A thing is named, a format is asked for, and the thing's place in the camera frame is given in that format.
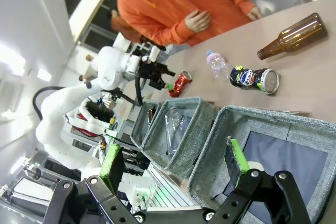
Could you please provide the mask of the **person right hand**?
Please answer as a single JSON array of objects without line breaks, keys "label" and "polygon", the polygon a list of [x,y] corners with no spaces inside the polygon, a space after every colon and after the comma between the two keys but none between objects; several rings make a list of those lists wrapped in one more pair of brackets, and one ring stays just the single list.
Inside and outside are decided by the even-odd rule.
[{"label": "person right hand", "polygon": [[189,30],[199,33],[209,27],[211,16],[207,11],[195,10],[185,17],[184,22]]}]

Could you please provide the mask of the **person left hand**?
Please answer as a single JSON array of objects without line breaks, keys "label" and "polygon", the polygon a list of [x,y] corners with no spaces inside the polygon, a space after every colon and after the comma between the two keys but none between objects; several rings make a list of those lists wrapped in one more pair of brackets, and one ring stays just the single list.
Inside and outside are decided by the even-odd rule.
[{"label": "person left hand", "polygon": [[247,14],[247,16],[251,20],[255,21],[255,20],[258,20],[258,19],[262,18],[262,13],[261,13],[260,9],[256,6],[256,7],[252,8],[250,10],[250,12]]}]

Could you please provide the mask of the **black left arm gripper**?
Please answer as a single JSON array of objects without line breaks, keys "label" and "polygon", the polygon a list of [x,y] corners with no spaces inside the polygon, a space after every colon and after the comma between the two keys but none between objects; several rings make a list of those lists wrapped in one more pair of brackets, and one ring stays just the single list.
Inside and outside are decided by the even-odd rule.
[{"label": "black left arm gripper", "polygon": [[167,74],[174,77],[175,72],[171,71],[167,65],[158,62],[152,63],[140,63],[138,72],[137,72],[137,85],[136,90],[140,91],[140,79],[149,79],[149,86],[157,89],[167,89],[173,90],[174,86],[171,83],[164,82],[162,79],[162,74]]}]

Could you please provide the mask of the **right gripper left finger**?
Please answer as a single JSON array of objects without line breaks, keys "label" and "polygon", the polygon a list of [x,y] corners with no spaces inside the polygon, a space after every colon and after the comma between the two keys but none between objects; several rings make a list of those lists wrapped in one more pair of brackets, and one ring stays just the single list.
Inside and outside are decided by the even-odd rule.
[{"label": "right gripper left finger", "polygon": [[46,223],[145,223],[133,215],[117,196],[125,163],[122,148],[109,148],[98,175],[79,183],[61,180],[46,211]]}]

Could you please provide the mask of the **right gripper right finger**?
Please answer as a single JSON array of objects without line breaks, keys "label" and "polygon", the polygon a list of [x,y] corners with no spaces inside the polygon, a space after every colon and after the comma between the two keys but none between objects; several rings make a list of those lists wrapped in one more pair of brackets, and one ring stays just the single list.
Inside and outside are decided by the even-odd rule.
[{"label": "right gripper right finger", "polygon": [[291,172],[281,170],[271,176],[250,168],[239,143],[230,137],[224,157],[234,187],[216,212],[207,213],[207,223],[240,223],[254,202],[264,203],[272,223],[311,222]]}]

